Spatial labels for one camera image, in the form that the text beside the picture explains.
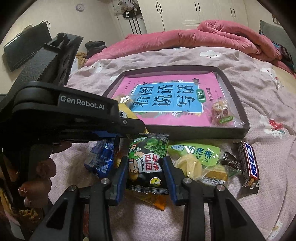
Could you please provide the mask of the person's left hand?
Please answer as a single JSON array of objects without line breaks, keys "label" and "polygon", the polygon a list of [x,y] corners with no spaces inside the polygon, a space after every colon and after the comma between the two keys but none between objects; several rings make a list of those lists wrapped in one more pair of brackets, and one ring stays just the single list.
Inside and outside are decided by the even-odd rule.
[{"label": "person's left hand", "polygon": [[27,208],[43,208],[49,202],[49,192],[52,182],[50,178],[57,173],[57,167],[51,154],[60,153],[72,147],[70,142],[60,142],[56,146],[36,146],[33,160],[37,161],[30,170],[29,180],[24,182],[18,193],[24,198],[23,204]]}]

